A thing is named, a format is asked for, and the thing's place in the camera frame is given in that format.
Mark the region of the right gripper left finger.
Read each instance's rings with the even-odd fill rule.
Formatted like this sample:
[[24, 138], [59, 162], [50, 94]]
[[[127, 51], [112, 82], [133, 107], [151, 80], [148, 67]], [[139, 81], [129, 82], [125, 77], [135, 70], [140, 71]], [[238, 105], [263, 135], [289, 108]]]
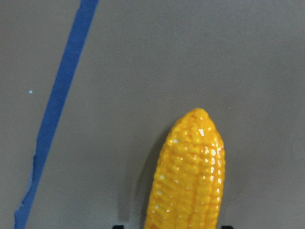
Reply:
[[124, 225], [114, 225], [112, 229], [124, 229]]

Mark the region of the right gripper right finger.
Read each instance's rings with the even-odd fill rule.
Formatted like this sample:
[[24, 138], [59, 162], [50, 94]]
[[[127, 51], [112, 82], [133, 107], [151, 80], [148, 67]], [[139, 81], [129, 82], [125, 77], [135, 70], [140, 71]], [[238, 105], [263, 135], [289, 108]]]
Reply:
[[234, 229], [231, 225], [222, 225], [221, 229]]

